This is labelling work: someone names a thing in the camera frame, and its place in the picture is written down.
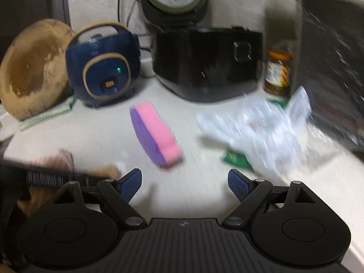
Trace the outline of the green snack wrapper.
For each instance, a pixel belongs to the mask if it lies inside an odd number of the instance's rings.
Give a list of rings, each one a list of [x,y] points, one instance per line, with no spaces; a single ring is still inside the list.
[[[286,99],[283,100],[268,99],[268,101],[277,105],[278,107],[281,107],[282,109],[284,109],[288,103],[288,100]],[[224,152],[224,155],[222,156],[222,161],[232,166],[236,166],[238,168],[252,170],[252,167],[250,163],[247,161],[245,155],[236,153],[232,150],[226,150]]]

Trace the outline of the clear plastic bag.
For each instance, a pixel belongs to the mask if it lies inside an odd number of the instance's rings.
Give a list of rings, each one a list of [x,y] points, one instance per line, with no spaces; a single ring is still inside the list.
[[[244,154],[252,169],[269,179],[288,174],[300,162],[299,134],[312,113],[308,94],[299,87],[286,107],[244,96],[235,113],[200,112],[203,134]]]

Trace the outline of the pink purple sponge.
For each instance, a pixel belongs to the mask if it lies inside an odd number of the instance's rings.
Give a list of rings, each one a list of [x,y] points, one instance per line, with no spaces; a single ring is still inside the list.
[[[151,103],[131,107],[130,117],[140,145],[154,164],[169,167],[182,159],[173,133]]]

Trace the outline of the green white knitted cloth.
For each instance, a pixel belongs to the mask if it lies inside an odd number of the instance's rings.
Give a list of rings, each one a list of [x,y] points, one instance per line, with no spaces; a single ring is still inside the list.
[[[65,101],[56,105],[55,107],[46,110],[38,115],[35,115],[31,118],[28,118],[19,123],[18,129],[19,131],[27,130],[39,123],[42,123],[46,120],[55,118],[59,115],[66,114],[72,111],[74,104],[76,103],[77,98],[75,96],[68,97]]]

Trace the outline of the round wooden cutting board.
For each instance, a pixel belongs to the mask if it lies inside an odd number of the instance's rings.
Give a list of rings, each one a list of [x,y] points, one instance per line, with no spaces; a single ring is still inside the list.
[[[1,103],[23,121],[59,103],[68,93],[65,50],[74,36],[65,23],[47,18],[26,27],[1,62]]]

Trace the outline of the glass jar orange lid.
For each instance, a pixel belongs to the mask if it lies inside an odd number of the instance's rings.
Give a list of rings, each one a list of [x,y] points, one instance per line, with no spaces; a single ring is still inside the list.
[[[290,91],[291,62],[287,52],[271,49],[268,51],[264,90],[274,96],[287,97]]]

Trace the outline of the black rice cooker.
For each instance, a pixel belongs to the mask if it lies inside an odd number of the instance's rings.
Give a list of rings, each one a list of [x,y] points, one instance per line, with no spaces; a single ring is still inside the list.
[[[177,96],[217,102],[253,91],[263,35],[243,27],[200,27],[209,0],[139,0],[152,36],[152,69]]]

